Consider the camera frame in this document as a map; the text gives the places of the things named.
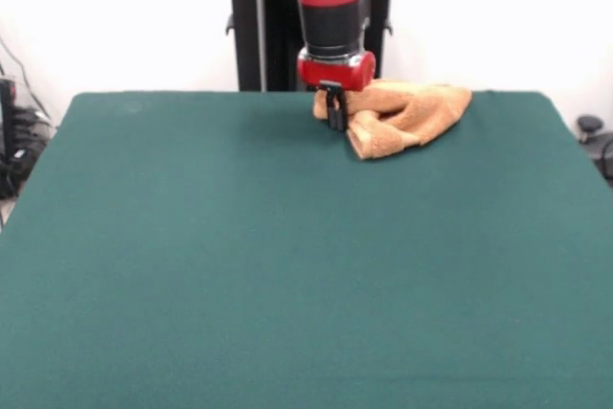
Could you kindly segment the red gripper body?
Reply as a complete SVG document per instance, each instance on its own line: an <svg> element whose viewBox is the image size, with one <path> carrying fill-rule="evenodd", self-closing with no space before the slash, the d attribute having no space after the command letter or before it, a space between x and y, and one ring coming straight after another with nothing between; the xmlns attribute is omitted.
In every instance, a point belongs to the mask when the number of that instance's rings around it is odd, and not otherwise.
<svg viewBox="0 0 613 409"><path fill-rule="evenodd" d="M375 76L375 55L363 51L340 59L316 59L306 50L297 58L297 70L308 85L339 86L344 90L362 91Z"/></svg>

